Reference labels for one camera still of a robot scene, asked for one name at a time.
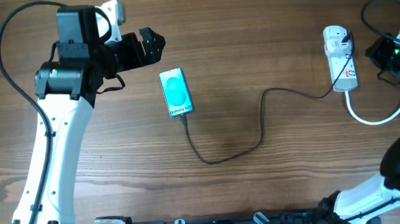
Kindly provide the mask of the teal Galaxy smartphone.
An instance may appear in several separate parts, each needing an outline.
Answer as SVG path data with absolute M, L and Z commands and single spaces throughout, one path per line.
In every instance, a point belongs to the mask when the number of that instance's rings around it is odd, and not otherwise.
M 158 75 L 170 117 L 194 110 L 189 88 L 181 68 L 173 68 Z

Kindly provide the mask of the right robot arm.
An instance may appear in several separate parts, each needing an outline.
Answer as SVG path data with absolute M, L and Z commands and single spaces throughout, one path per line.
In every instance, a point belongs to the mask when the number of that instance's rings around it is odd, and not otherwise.
M 400 71 L 400 42 L 389 49 L 367 50 L 383 70 Z M 315 224 L 375 224 L 378 217 L 400 207 L 400 137 L 382 158 L 380 172 L 359 186 L 337 191 L 319 203 Z

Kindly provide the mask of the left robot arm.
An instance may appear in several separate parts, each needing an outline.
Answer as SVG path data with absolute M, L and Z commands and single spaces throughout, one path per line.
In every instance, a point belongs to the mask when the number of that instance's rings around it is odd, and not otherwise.
M 75 224 L 74 187 L 80 147 L 104 80 L 158 63 L 165 39 L 148 27 L 121 34 L 122 2 L 59 4 L 58 39 L 36 72 L 30 103 L 38 113 L 27 181 L 11 224 Z M 130 217 L 98 217 L 91 224 L 133 224 Z

